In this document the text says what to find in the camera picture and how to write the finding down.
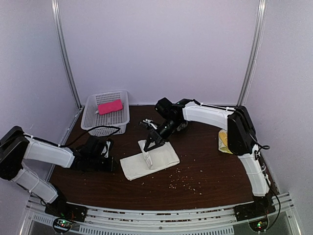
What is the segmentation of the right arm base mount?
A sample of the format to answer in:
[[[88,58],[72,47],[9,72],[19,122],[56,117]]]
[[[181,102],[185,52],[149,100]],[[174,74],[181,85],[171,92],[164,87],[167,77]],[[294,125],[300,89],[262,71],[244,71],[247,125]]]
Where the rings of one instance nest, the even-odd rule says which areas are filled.
[[[237,221],[251,220],[265,217],[269,213],[276,212],[276,207],[269,205],[267,208],[257,207],[255,203],[241,204],[234,207]]]

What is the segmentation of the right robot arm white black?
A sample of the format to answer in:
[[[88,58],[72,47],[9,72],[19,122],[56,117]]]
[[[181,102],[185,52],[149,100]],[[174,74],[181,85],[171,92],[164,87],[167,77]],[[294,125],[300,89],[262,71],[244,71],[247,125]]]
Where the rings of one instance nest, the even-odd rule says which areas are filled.
[[[237,216],[250,218],[267,215],[275,211],[266,164],[261,151],[269,149],[261,145],[245,106],[235,108],[206,105],[194,99],[182,99],[176,103],[167,98],[160,99],[155,110],[164,118],[163,124],[145,119],[139,124],[149,130],[143,152],[162,147],[174,133],[186,128],[191,121],[220,128],[219,150],[236,155],[244,166],[252,187],[253,202],[235,207]]]

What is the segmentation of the beige towel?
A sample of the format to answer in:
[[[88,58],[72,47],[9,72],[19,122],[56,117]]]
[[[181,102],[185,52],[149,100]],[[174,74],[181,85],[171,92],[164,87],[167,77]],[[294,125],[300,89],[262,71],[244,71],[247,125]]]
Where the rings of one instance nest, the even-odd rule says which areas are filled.
[[[123,173],[129,181],[178,165],[180,159],[169,142],[145,152],[146,141],[138,141],[141,152],[120,160]]]

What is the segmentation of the pink microfibre towel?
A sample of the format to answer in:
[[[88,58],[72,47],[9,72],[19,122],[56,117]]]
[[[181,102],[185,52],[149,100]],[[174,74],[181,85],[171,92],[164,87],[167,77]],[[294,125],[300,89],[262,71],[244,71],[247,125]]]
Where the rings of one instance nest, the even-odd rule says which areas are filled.
[[[111,102],[98,105],[97,113],[99,115],[105,115],[112,112],[117,112],[123,109],[123,104],[121,99],[117,99]]]

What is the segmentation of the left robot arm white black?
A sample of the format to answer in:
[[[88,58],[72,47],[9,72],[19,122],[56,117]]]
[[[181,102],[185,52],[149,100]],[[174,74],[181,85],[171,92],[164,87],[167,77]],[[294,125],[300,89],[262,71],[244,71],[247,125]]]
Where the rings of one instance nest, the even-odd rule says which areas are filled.
[[[109,138],[89,136],[85,144],[72,148],[28,135],[14,126],[0,140],[0,177],[37,196],[59,217],[66,217],[71,209],[64,194],[26,163],[41,162],[81,172],[113,172],[117,162],[110,155],[112,146]]]

